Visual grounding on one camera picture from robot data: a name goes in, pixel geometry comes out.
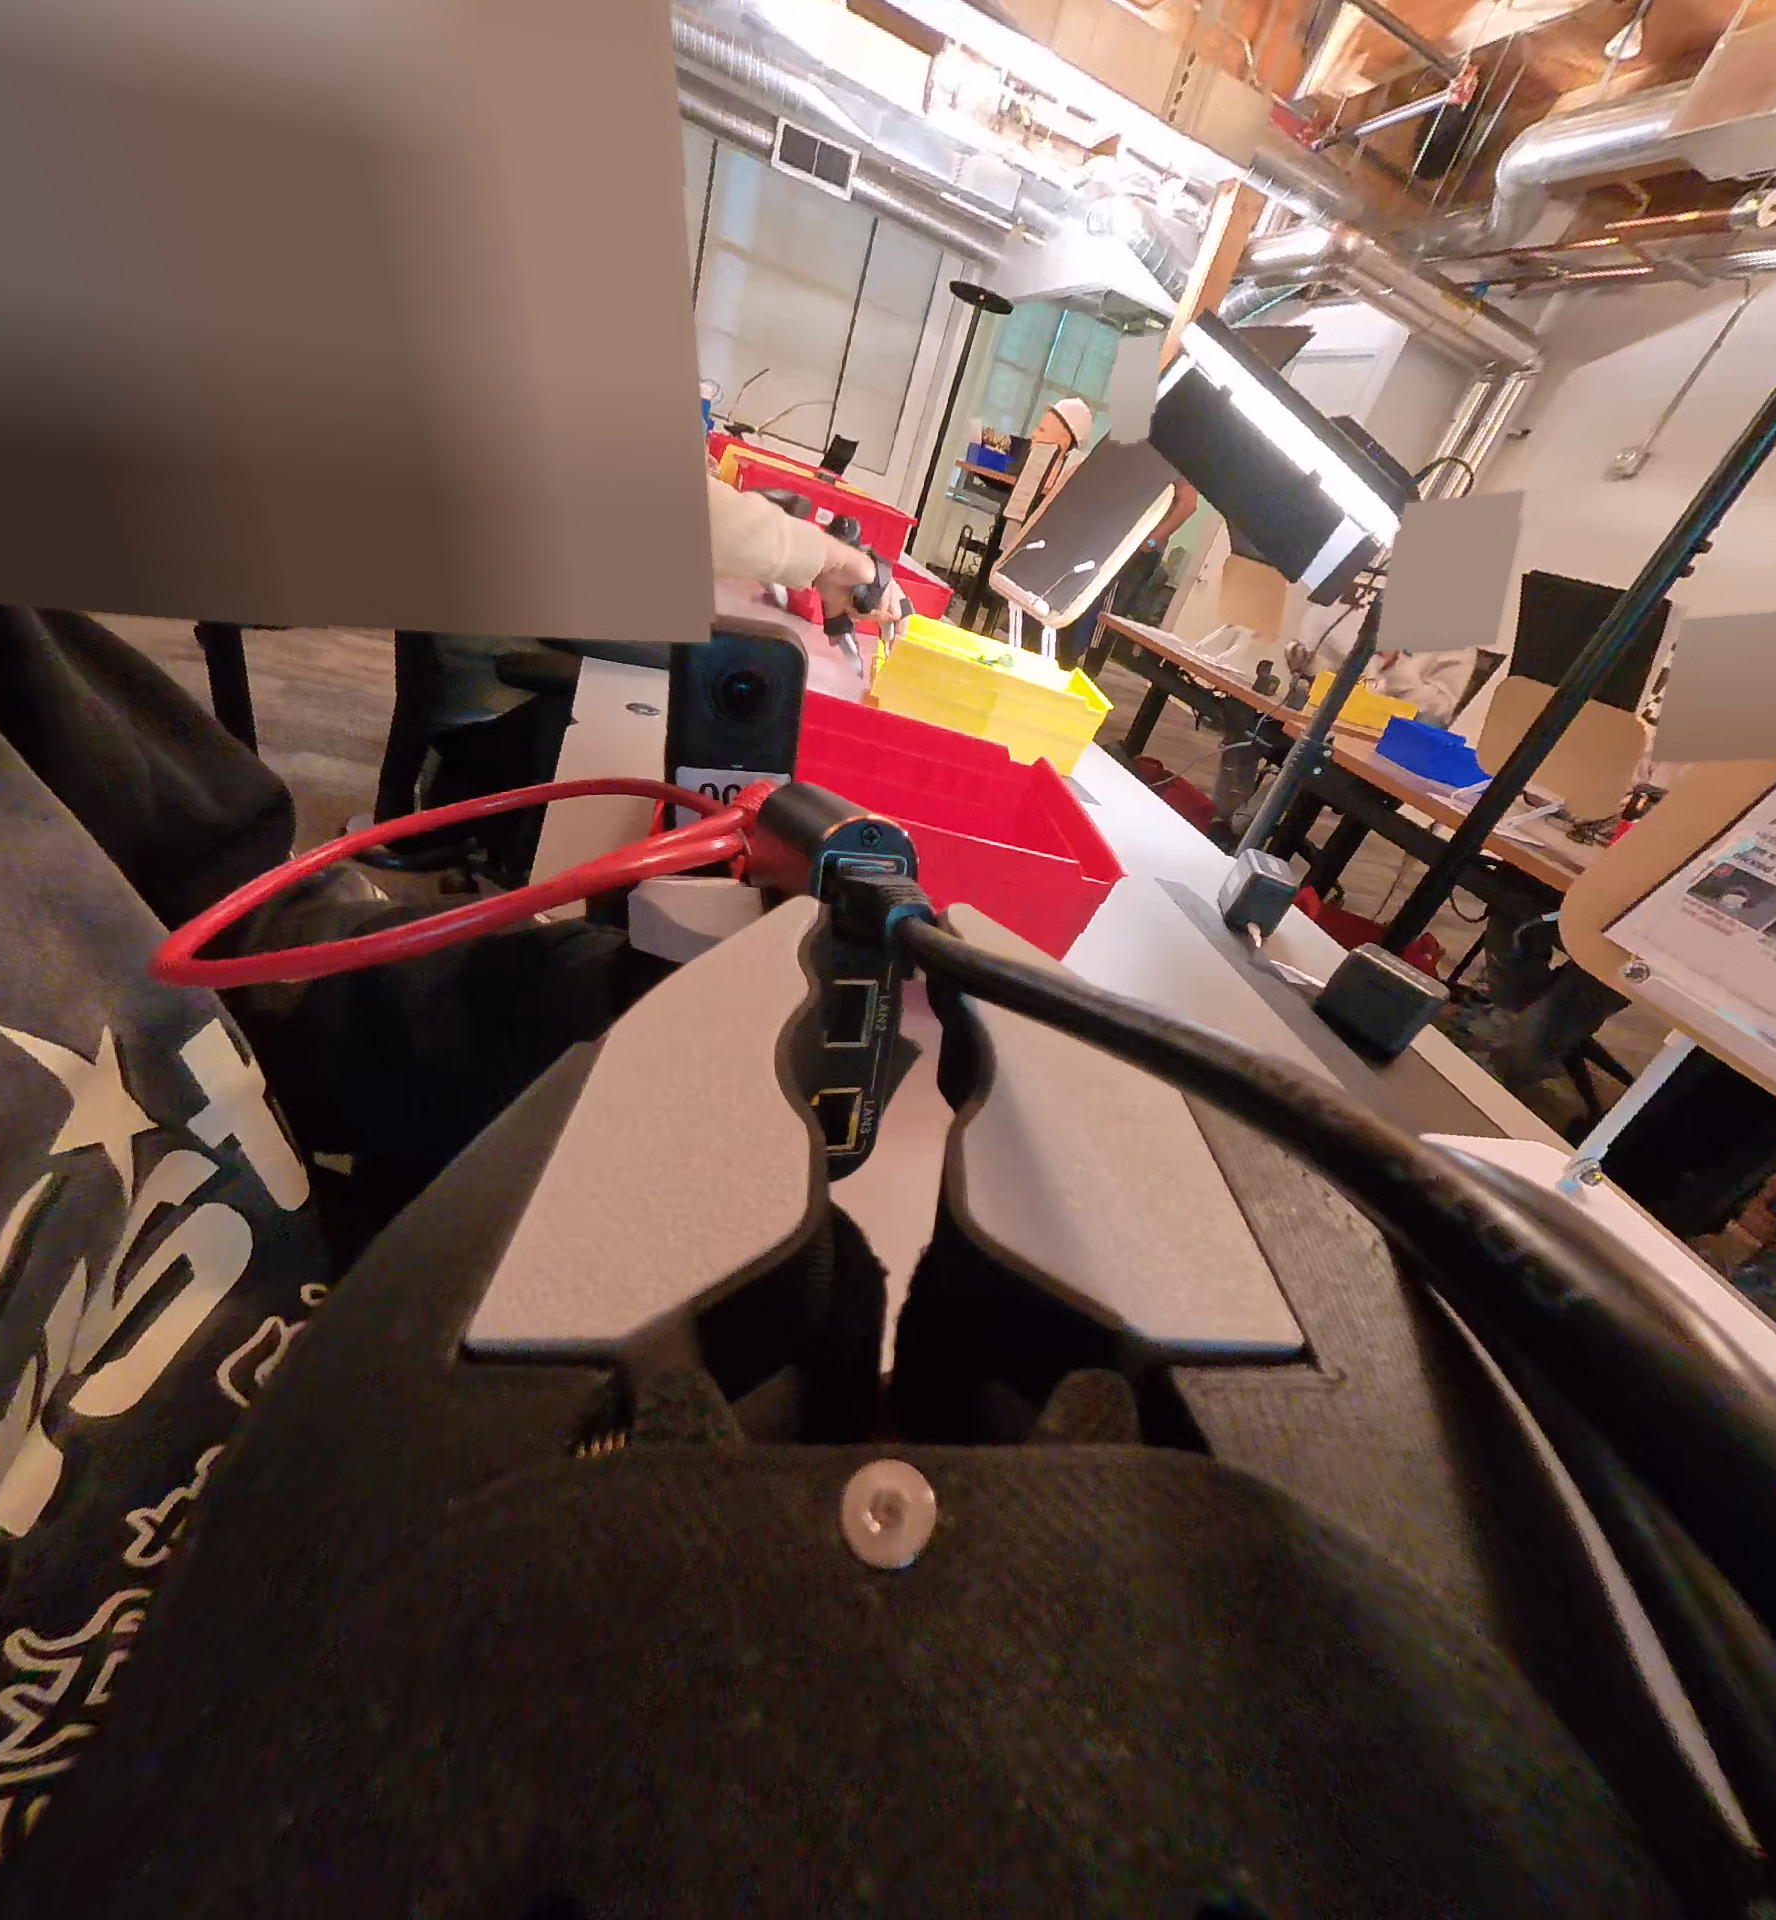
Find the grey light stand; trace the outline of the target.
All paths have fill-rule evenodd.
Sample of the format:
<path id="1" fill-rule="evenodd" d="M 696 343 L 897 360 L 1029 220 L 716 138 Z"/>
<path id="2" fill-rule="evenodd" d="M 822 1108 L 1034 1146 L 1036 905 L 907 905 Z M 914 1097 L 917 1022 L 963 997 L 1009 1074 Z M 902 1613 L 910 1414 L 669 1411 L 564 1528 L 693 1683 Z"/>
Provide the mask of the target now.
<path id="1" fill-rule="evenodd" d="M 1332 671 L 1329 693 L 1306 715 L 1306 728 L 1297 735 L 1296 748 L 1290 751 L 1287 762 L 1281 764 L 1274 785 L 1260 795 L 1260 804 L 1256 807 L 1256 817 L 1244 840 L 1238 841 L 1238 857 L 1267 854 L 1290 804 L 1297 803 L 1310 778 L 1322 772 L 1325 759 L 1329 756 L 1332 730 L 1338 728 L 1338 719 L 1351 696 L 1361 684 L 1367 663 L 1378 653 L 1382 601 L 1385 601 L 1382 589 L 1369 594 L 1351 654 Z"/>

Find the dark printed shirt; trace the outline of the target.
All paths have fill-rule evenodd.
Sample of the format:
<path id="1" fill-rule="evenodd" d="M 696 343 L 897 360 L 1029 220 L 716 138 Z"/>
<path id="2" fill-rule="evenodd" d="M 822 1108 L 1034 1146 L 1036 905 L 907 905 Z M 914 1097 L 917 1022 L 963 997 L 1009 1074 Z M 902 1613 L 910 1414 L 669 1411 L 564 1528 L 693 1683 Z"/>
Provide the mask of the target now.
<path id="1" fill-rule="evenodd" d="M 242 1029 L 151 971 L 293 849 L 290 788 L 154 661 L 0 609 L 0 1901 L 336 1280 Z"/>

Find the wooden work table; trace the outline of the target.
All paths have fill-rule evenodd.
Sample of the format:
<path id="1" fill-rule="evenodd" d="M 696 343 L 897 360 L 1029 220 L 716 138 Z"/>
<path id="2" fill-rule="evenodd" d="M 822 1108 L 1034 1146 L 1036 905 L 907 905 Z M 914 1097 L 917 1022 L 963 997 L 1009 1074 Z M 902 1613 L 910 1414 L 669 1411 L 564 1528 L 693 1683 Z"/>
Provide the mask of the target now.
<path id="1" fill-rule="evenodd" d="M 1142 754 L 1166 703 L 1205 715 L 1212 702 L 1231 702 L 1263 730 L 1267 769 L 1281 769 L 1290 745 L 1310 730 L 1310 712 L 1290 710 L 1260 693 L 1253 679 L 1218 666 L 1192 640 L 1116 612 L 1107 612 L 1095 632 L 1110 661 L 1149 684 L 1126 748 L 1130 756 Z M 1416 860 L 1423 872 L 1434 872 L 1469 810 L 1470 804 L 1453 788 L 1387 762 L 1364 730 L 1336 728 L 1322 762 L 1292 792 L 1283 821 L 1270 834 L 1270 849 L 1287 860 L 1305 860 L 1313 888 L 1332 895 L 1369 840 L 1382 840 Z M 1515 872 L 1565 895 L 1604 854 L 1604 846 L 1576 840 L 1570 820 L 1554 814 L 1538 820 L 1527 807 L 1486 840 L 1476 860 L 1460 872 L 1457 885 L 1476 901 L 1490 901 L 1501 872 Z"/>

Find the black panel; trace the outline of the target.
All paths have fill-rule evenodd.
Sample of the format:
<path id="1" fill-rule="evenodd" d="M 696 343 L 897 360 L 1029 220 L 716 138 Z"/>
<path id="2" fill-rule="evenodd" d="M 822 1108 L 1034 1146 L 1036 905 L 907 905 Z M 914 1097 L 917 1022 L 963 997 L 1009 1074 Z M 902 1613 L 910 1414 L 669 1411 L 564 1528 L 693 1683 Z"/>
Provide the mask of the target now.
<path id="1" fill-rule="evenodd" d="M 1560 687 L 1599 628 L 1619 609 L 1623 589 L 1576 579 L 1554 572 L 1527 572 L 1521 585 L 1518 640 L 1508 661 L 1512 679 Z M 1656 602 L 1635 638 L 1596 689 L 1596 702 L 1616 710 L 1640 710 L 1661 644 L 1671 632 L 1672 602 Z"/>

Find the blue plastic bin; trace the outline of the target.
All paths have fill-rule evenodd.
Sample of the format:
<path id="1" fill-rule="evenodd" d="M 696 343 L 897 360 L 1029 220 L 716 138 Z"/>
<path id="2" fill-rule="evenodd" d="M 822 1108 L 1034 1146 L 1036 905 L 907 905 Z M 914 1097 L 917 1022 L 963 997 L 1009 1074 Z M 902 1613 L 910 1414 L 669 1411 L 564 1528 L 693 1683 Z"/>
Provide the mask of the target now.
<path id="1" fill-rule="evenodd" d="M 1444 791 L 1479 791 L 1490 778 L 1469 738 L 1411 715 L 1392 715 L 1385 723 L 1375 754 L 1407 777 Z"/>

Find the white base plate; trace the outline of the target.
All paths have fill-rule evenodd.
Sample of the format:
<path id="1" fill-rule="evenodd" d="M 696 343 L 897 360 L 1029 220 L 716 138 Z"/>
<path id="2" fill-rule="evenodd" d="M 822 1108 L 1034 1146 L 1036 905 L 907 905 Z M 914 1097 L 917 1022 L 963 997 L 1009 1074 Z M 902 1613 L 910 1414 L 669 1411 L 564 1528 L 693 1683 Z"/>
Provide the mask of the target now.
<path id="1" fill-rule="evenodd" d="M 1424 1133 L 1423 1140 L 1486 1170 L 1524 1177 L 1528 1189 L 1560 1196 L 1571 1215 L 1583 1215 L 1593 1226 L 1616 1236 L 1671 1287 L 1671 1294 L 1688 1306 L 1700 1339 L 1711 1349 L 1718 1349 L 1731 1363 L 1746 1357 L 1776 1383 L 1776 1321 L 1616 1183 L 1599 1170 L 1576 1170 L 1570 1147 L 1508 1137 Z"/>

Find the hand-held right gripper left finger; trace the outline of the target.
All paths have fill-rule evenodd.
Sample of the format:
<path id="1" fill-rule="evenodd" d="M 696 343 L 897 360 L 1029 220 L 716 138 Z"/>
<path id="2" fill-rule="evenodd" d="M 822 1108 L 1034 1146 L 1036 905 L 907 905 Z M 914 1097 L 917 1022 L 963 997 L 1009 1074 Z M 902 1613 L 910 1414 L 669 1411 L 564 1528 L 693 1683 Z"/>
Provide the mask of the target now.
<path id="1" fill-rule="evenodd" d="M 493 1262 L 471 1357 L 640 1355 L 807 1246 L 829 1151 L 794 1043 L 819 931 L 819 903 L 780 905 L 614 1023 Z"/>

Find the black ethernet port adapter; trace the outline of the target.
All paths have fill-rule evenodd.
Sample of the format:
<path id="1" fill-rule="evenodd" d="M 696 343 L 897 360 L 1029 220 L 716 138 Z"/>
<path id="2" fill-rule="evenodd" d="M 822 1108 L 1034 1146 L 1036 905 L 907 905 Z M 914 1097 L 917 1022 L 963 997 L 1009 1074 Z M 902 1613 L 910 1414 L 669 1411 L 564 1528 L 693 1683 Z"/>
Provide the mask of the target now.
<path id="1" fill-rule="evenodd" d="M 819 785 L 780 785 L 748 826 L 744 883 L 767 905 L 810 905 L 810 990 L 790 1069 L 822 1133 L 829 1177 L 858 1173 L 892 1099 L 907 968 L 897 925 L 930 919 L 914 840 Z"/>

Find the black table clamp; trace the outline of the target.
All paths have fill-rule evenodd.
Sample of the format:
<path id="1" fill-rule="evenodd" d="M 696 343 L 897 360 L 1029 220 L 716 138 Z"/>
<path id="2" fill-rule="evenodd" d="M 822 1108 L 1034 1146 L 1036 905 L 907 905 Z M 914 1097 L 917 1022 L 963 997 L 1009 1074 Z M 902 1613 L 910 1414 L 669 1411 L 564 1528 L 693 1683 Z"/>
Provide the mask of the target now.
<path id="1" fill-rule="evenodd" d="M 1427 1029 L 1452 990 L 1382 945 L 1351 948 L 1316 993 L 1313 1012 L 1359 1056 L 1387 1065 Z"/>
<path id="2" fill-rule="evenodd" d="M 1244 849 L 1218 892 L 1218 915 L 1230 931 L 1260 944 L 1281 929 L 1297 892 L 1302 880 L 1287 860 L 1263 849 Z"/>

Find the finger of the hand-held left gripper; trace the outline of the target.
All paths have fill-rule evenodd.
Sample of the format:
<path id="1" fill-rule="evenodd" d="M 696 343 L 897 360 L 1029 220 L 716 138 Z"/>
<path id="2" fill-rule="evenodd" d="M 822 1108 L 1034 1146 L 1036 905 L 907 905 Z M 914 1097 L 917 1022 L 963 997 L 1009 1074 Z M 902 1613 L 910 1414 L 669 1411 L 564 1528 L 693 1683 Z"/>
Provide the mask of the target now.
<path id="1" fill-rule="evenodd" d="M 780 905 L 788 898 L 732 877 L 651 877 L 630 892 L 626 938 L 657 964 L 693 964 Z"/>

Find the yellow plastic bin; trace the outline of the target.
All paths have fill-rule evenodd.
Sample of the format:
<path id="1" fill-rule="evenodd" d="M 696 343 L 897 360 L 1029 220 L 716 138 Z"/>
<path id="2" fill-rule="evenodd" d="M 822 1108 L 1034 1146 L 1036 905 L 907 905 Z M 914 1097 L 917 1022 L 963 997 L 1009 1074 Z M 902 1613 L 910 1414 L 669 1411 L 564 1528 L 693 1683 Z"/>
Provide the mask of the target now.
<path id="1" fill-rule="evenodd" d="M 1336 684 L 1332 671 L 1325 671 L 1313 681 L 1306 702 L 1310 719 L 1329 702 L 1332 684 Z M 1332 733 L 1359 733 L 1364 738 L 1378 738 L 1391 720 L 1414 720 L 1414 719 L 1418 719 L 1414 702 L 1391 697 L 1375 687 L 1369 687 L 1367 681 L 1359 681 L 1351 689 L 1348 703 L 1332 719 Z"/>
<path id="2" fill-rule="evenodd" d="M 1107 696 L 1052 654 L 912 614 L 899 640 L 873 650 L 871 702 L 1003 748 L 1016 762 L 1074 772 L 1104 719 Z"/>

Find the black floor lamp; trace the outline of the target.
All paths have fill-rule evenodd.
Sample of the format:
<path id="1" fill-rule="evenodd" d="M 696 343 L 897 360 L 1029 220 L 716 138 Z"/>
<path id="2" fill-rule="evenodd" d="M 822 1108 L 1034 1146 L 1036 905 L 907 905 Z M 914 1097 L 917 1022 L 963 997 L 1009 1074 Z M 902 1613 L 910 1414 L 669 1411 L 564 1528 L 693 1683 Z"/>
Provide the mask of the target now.
<path id="1" fill-rule="evenodd" d="M 917 530 L 920 530 L 923 517 L 931 504 L 931 493 L 934 493 L 934 485 L 937 485 L 943 452 L 950 451 L 950 428 L 956 422 L 956 409 L 957 409 L 960 393 L 967 386 L 967 372 L 972 366 L 980 323 L 989 314 L 996 314 L 997 321 L 1012 314 L 1012 301 L 1006 301 L 996 288 L 980 285 L 970 278 L 953 279 L 950 284 L 950 298 L 963 312 L 963 331 L 960 331 L 960 346 L 957 346 L 956 363 L 950 370 L 950 390 L 947 390 L 947 399 L 937 409 L 934 436 L 931 436 L 931 446 L 930 446 L 930 462 L 927 462 L 920 488 L 914 490 L 914 507 L 912 507 L 914 511 L 914 530 L 907 539 L 907 550 L 914 549 Z"/>

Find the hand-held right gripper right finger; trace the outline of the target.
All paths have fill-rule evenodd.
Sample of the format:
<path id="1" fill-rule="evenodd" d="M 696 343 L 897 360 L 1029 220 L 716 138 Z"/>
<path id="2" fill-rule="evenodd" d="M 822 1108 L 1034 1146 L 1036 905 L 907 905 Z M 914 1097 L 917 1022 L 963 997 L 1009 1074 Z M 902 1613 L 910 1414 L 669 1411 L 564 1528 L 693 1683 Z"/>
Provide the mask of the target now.
<path id="1" fill-rule="evenodd" d="M 972 1246 L 1162 1360 L 1287 1363 L 1306 1332 L 1170 1085 L 967 997 L 943 1195 Z"/>

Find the silver air duct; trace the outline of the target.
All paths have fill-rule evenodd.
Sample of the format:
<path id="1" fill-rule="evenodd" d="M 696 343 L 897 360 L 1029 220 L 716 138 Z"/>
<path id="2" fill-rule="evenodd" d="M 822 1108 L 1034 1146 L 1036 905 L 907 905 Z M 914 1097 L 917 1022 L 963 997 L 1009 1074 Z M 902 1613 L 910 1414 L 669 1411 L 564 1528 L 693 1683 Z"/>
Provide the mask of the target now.
<path id="1" fill-rule="evenodd" d="M 689 114 L 824 132 L 855 197 L 931 227 L 1009 301 L 1168 310 L 1263 109 L 1209 75 L 1209 138 L 1162 115 L 1176 50 L 1123 3 L 675 3 Z"/>
<path id="2" fill-rule="evenodd" d="M 1691 92 L 1692 85 L 1684 82 L 1528 126 L 1496 163 L 1479 239 L 1495 249 L 1515 245 L 1538 226 L 1558 187 L 1681 165 L 1684 137 L 1675 122 Z"/>

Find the wooden board with instruction sheet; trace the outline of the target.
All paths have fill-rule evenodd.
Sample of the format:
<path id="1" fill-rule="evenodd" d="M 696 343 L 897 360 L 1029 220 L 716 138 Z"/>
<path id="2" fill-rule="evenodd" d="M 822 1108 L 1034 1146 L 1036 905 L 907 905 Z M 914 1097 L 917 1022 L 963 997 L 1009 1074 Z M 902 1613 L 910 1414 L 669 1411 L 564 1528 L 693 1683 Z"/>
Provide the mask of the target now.
<path id="1" fill-rule="evenodd" d="M 1776 759 L 1695 762 L 1571 885 L 1564 945 L 1776 1097 Z"/>

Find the studio light panel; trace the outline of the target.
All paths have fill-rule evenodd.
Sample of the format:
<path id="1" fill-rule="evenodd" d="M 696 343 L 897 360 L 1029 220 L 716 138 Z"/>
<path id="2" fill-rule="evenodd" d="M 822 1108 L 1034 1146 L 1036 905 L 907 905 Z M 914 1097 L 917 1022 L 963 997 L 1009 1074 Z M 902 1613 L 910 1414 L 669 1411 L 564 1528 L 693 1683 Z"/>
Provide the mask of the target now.
<path id="1" fill-rule="evenodd" d="M 1205 314 L 1156 383 L 1153 451 L 1227 520 L 1231 546 L 1332 605 L 1397 542 L 1418 485 L 1354 422 L 1322 415 L 1256 346 Z"/>

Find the person's left forearm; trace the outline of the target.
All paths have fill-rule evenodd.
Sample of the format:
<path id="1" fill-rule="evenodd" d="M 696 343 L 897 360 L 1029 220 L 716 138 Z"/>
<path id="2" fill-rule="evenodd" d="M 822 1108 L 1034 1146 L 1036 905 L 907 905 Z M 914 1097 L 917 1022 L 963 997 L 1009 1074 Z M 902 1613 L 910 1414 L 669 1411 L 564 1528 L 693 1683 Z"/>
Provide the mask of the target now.
<path id="1" fill-rule="evenodd" d="M 418 1190 L 669 971 L 620 929 L 569 919 L 222 1001 L 306 1159 Z"/>

